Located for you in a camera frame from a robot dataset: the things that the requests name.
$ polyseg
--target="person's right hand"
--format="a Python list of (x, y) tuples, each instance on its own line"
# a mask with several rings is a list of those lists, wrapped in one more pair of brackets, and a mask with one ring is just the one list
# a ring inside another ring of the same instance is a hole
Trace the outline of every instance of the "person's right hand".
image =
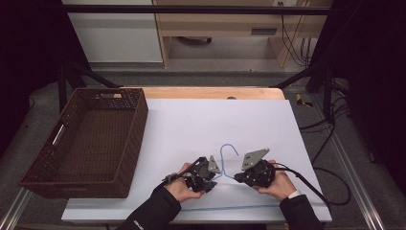
[[(271, 163), (275, 168), (278, 167), (278, 165), (275, 164), (275, 160), (270, 160), (269, 163)], [(268, 194), (278, 200), (284, 200), (296, 191), (296, 187), (293, 185), (292, 181), (284, 171), (275, 172), (275, 180), (268, 188), (263, 188), (260, 186), (253, 186), (253, 188), (257, 190), (259, 194)]]

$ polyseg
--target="white cuff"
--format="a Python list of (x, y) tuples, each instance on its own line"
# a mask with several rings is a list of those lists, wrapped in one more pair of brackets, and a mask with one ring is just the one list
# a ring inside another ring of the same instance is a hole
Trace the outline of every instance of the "white cuff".
[(287, 197), (288, 198), (293, 198), (293, 197), (299, 196), (301, 194), (302, 194), (301, 191), (296, 190), (295, 192), (293, 192), (291, 195), (288, 195)]

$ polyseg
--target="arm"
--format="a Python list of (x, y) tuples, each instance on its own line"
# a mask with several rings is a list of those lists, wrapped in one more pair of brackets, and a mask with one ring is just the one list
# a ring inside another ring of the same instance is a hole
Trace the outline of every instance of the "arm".
[[(185, 170), (186, 163), (179, 172)], [(119, 226), (118, 230), (164, 229), (180, 212), (180, 203), (190, 198), (200, 198), (205, 192), (195, 193), (179, 178), (154, 193)]]
[[(274, 160), (269, 161), (275, 168)], [(280, 208), (289, 229), (323, 229), (305, 195), (300, 195), (284, 171), (275, 172), (275, 180), (268, 188), (254, 187), (260, 194), (268, 194), (281, 201)]]

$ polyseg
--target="hand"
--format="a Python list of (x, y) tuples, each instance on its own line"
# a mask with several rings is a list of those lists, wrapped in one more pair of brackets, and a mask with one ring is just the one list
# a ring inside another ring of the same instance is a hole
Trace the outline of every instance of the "hand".
[[(188, 166), (190, 165), (191, 163), (185, 163), (178, 173), (181, 173), (182, 171), (187, 169)], [(185, 178), (183, 177), (173, 180), (172, 182), (170, 182), (170, 184), (166, 185), (165, 188), (173, 195), (173, 197), (175, 197), (181, 203), (190, 198), (200, 198), (206, 193), (205, 191), (200, 191), (196, 193), (190, 190), (186, 186)]]
[[(273, 164), (275, 168), (278, 167), (278, 165), (275, 164), (275, 160), (270, 160), (269, 163)], [(284, 171), (275, 171), (275, 180), (268, 188), (262, 188), (260, 186), (254, 186), (253, 188), (257, 190), (259, 194), (268, 194), (278, 200), (284, 200), (296, 191), (295, 186)]]

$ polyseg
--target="white panel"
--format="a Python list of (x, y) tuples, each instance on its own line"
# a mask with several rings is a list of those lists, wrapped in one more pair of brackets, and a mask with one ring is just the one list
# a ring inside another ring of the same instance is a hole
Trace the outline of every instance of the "white panel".
[[(146, 0), (63, 0), (64, 4), (151, 5)], [(162, 62), (151, 13), (69, 13), (89, 62)]]
[[(220, 164), (223, 149), (227, 174), (240, 173), (243, 154), (271, 149), (264, 157), (301, 173), (316, 189), (312, 170), (289, 101), (274, 100), (147, 100), (149, 112), (137, 168), (126, 199), (70, 199), (62, 219), (102, 221), (126, 217), (151, 194), (161, 180), (177, 172), (184, 162), (213, 155)], [(296, 187), (306, 194), (321, 221), (331, 221), (323, 201), (290, 172)], [(212, 191), (182, 203), (175, 221), (284, 220), (279, 202), (259, 195), (245, 184), (220, 177)]]

